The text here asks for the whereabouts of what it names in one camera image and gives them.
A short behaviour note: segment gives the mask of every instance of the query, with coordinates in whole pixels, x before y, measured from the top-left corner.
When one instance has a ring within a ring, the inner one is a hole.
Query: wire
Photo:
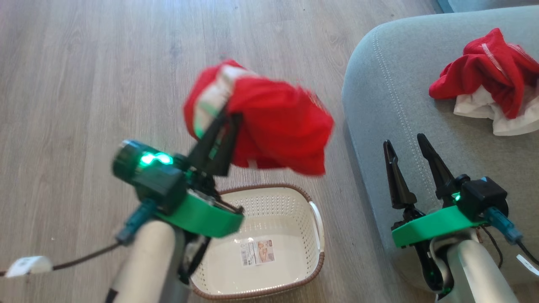
[[[539,261],[537,261],[536,258],[534,258],[534,256],[531,255],[531,253],[526,249],[526,246],[524,246],[524,244],[522,243],[522,241],[520,240],[517,240],[516,241],[516,244],[520,247],[520,249],[524,252],[524,254],[528,257],[528,259],[530,259],[533,263],[535,263],[535,265],[538,265],[539,266]]]
[[[492,236],[492,234],[485,228],[485,226],[482,225],[481,228],[485,231],[485,233],[487,234],[487,236],[490,238],[490,241],[491,241],[492,244],[494,245],[494,248],[496,248],[496,251],[498,252],[498,256],[500,256],[500,261],[498,262],[498,268],[502,268],[502,264],[503,264],[503,254],[502,254],[502,251],[501,251],[500,248],[498,247],[498,244],[496,243],[496,240],[494,240],[494,237]]]
[[[110,246],[108,246],[108,247],[106,247],[104,249],[101,249],[101,250],[98,250],[98,251],[93,252],[91,254],[88,254],[88,255],[86,255],[86,256],[84,256],[82,258],[78,258],[78,259],[75,259],[73,261],[69,261],[69,262],[66,262],[66,263],[54,265],[52,267],[52,270],[53,271],[63,270],[63,269],[68,268],[68,267],[79,265],[79,264],[81,264],[83,262],[86,262],[86,261],[88,261],[90,259],[93,259],[95,257],[99,257],[102,254],[105,254],[107,252],[111,252],[111,251],[117,249],[120,245],[121,245],[120,243],[114,243],[113,245],[110,245]],[[6,271],[0,271],[0,277],[5,276],[5,274],[6,274]]]

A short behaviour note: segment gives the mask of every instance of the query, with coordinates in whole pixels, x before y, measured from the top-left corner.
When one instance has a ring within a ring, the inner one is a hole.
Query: white label tag
[[[536,276],[539,276],[539,270],[537,270],[528,260],[526,260],[523,256],[518,255],[516,258],[522,263],[529,271],[534,273]]]
[[[6,278],[52,271],[52,262],[43,256],[24,257],[15,261],[5,274]]]
[[[241,244],[241,263],[243,266],[255,266],[275,261],[271,240],[252,240]]]

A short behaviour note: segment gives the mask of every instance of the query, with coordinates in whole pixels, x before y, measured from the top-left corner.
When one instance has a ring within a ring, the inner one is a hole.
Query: fabric upholstery
[[[539,0],[447,0],[454,12],[479,11],[539,4]]]
[[[390,139],[417,207],[436,211],[441,201],[427,161],[417,145],[424,133],[452,171],[471,178],[491,177],[509,192],[509,218],[539,255],[539,132],[498,137],[492,122],[453,114],[454,100],[434,101],[429,86],[473,39],[499,27],[507,42],[520,44],[539,59],[539,6],[420,16],[382,24],[369,32],[350,58],[342,101],[386,253],[411,284],[426,288],[414,249],[396,248],[391,226],[402,212],[391,208],[382,143]],[[491,228],[504,254],[502,272],[511,284],[537,280],[516,260],[521,251]],[[490,240],[487,250],[498,260]]]

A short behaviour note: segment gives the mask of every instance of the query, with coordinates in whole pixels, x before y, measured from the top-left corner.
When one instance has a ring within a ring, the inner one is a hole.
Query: laundry basket
[[[283,292],[312,281],[324,263],[322,218],[309,195],[285,184],[221,193],[245,208],[240,230],[213,239],[191,277],[194,292],[212,300]]]

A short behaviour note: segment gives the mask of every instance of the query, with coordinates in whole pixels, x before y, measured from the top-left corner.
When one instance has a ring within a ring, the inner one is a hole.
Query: red and white cloth
[[[225,104],[228,113],[243,116],[233,164],[325,173],[333,118],[314,93],[227,60],[203,70],[187,98],[183,110],[191,136],[201,138]]]
[[[435,99],[456,98],[456,115],[494,120],[499,136],[539,129],[539,63],[500,29],[476,39],[429,88]]]

